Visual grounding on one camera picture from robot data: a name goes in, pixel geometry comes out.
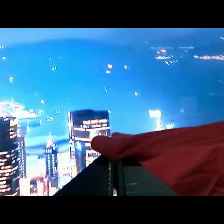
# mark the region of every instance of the sky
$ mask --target sky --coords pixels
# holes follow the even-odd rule
[[[79,109],[111,110],[112,131],[130,134],[150,131],[148,109],[160,109],[164,122],[179,126],[196,125],[196,117],[198,124],[217,121],[223,119],[224,62],[193,56],[222,54],[222,33],[199,28],[0,29],[0,100],[13,97],[27,109],[53,116],[30,131],[27,146],[44,144],[49,132],[56,140],[68,137],[67,112]],[[151,48],[165,43],[174,47],[166,55],[178,61],[169,66],[156,60],[157,50]],[[194,49],[185,52],[180,46]]]

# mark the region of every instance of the red cloth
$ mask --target red cloth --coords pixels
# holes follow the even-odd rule
[[[92,148],[113,161],[135,157],[179,195],[224,195],[224,122],[97,136]]]

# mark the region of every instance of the red fabric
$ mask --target red fabric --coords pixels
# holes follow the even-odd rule
[[[97,136],[92,148],[114,161],[135,157],[179,195],[224,195],[224,122]]]

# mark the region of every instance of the red cape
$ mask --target red cape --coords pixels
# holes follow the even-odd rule
[[[224,195],[224,122],[97,136],[92,148],[113,161],[135,157],[179,195]]]

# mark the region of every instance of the tall building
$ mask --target tall building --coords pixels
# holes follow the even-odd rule
[[[45,148],[46,176],[54,187],[58,187],[58,150],[49,137]]]
[[[0,118],[0,196],[19,194],[19,155],[15,118]]]
[[[71,175],[74,177],[99,156],[99,153],[92,150],[91,141],[97,135],[110,135],[109,112],[94,110],[69,112],[68,125]]]
[[[24,137],[18,137],[18,153],[19,153],[19,174],[21,178],[26,177],[26,148]]]

